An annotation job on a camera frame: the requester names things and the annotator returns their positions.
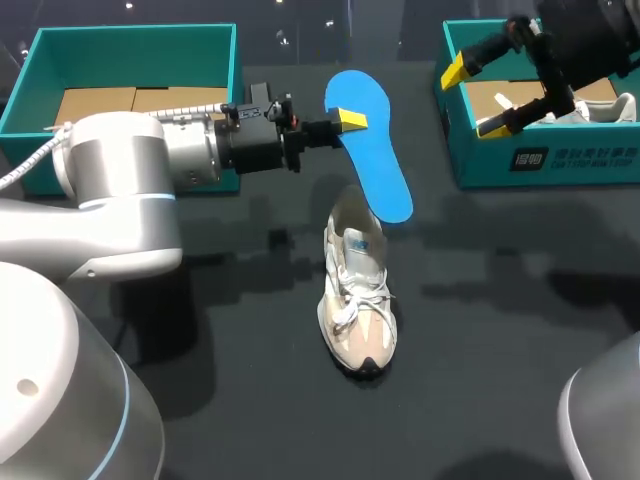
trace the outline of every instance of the white sneaker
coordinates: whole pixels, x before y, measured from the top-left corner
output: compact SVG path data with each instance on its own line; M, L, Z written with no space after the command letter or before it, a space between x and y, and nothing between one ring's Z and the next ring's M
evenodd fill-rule
M347 187L325 230L327 275L318 321L327 346L348 370L375 374L391 360L398 329L391 312L387 241L359 187Z
M496 101L502 108L508 110L514 105L501 93L496 94ZM545 118L533 125L548 125L557 123L626 123L635 122L637 118L636 99L630 93L623 93L613 102L596 102L576 97L576 109L560 118L548 113ZM482 118L476 123L480 125L489 118Z

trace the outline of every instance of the shoe insole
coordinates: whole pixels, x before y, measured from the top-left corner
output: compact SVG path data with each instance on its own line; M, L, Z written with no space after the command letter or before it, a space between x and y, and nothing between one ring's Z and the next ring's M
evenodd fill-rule
M413 213L413 202L391 145L391 107L382 87L366 73L340 72L327 85L324 107L367 116L367 129L345 132L340 139L373 214L387 223L407 220Z

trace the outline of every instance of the cable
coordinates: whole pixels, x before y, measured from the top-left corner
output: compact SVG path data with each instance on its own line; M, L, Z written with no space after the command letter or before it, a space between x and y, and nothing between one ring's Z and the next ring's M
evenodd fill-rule
M51 153L51 151L55 147L60 145L62 140L63 139L61 137L53 137L47 143L42 145L38 150L36 150L24 162L14 168L11 172L7 173L4 177L0 178L0 191L20 180L27 172L29 172L33 167L40 163L40 160Z
M181 115L196 115L196 114L210 114L210 113L225 113L228 111L226 103L210 103L208 105L200 105L197 107L185 107L185 108L170 108L167 110L155 110L153 112L147 112L157 119L170 119L173 117L179 117Z

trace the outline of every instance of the teal box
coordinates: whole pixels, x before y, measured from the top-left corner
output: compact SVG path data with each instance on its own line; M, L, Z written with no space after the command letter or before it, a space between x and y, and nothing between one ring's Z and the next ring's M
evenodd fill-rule
M440 76L462 48L498 32L504 20L447 21L434 91L452 170L461 188L640 183L640 123L535 125L481 140L465 82L443 92ZM510 52L469 81L537 80L525 53ZM619 95L640 97L640 71L609 78Z
M233 24L41 28L0 119L0 148L17 166L53 134L67 88L227 88L242 103L242 67ZM23 177L28 195L63 195L51 158ZM215 187L236 192L240 180L225 171Z

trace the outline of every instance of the black table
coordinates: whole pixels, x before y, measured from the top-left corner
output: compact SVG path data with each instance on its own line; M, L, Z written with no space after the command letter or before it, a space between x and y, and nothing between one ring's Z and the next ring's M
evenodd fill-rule
M245 81L313 116L340 68ZM356 181L342 150L305 153L299 175L249 175L237 197L182 199L179 272L71 296L154 395L166 480L569 480L556 406L576 369L636 330L640 193L461 192L433 66L359 68L389 95L415 205L386 227L400 334L380 381L346 379L317 325L322 231Z

